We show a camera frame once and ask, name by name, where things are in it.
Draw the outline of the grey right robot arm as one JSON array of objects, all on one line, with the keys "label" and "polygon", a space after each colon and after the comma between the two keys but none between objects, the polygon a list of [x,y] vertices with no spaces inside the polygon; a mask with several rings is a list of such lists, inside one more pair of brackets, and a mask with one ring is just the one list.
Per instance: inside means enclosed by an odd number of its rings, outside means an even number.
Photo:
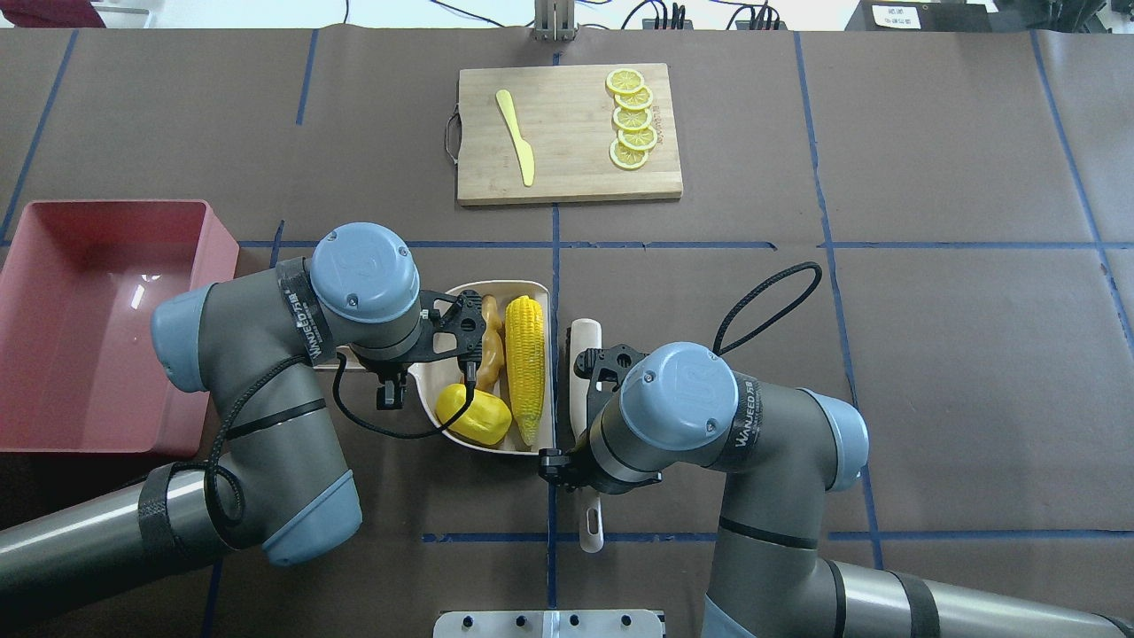
[{"label": "grey right robot arm", "polygon": [[1129,637],[1129,621],[819,556],[826,495],[868,462],[861,412],[733,371],[709,348],[587,350],[591,424],[541,477],[621,495],[674,463],[725,473],[703,637]]}]

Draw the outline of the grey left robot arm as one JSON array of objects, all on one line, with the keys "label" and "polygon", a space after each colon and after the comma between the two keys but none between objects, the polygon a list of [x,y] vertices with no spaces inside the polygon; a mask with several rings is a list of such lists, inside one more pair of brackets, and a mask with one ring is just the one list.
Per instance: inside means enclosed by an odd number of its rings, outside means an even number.
[{"label": "grey left robot arm", "polygon": [[174,388],[220,417],[208,457],[3,531],[3,630],[32,626],[242,548],[295,565],[363,521],[315,367],[342,344],[390,360],[422,334],[408,243],[352,222],[311,258],[175,296],[152,342]]}]

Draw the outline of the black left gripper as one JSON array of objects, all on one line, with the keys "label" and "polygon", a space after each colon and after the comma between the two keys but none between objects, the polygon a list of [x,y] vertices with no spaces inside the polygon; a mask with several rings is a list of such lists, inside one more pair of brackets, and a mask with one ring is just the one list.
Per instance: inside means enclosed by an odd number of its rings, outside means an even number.
[{"label": "black left gripper", "polygon": [[425,361],[422,359],[422,354],[413,351],[393,354],[391,348],[384,350],[369,347],[358,348],[359,365],[380,378],[380,386],[376,388],[376,409],[379,411],[404,408],[406,383],[401,376],[420,361]]}]

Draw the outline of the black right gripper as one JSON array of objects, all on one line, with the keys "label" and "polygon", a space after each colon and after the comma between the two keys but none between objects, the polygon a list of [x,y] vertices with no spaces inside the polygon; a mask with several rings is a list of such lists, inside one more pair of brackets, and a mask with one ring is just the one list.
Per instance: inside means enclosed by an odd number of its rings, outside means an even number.
[{"label": "black right gripper", "polygon": [[579,443],[568,453],[560,448],[542,448],[539,458],[539,476],[549,485],[564,486],[568,492],[598,490],[602,473],[590,443]]}]

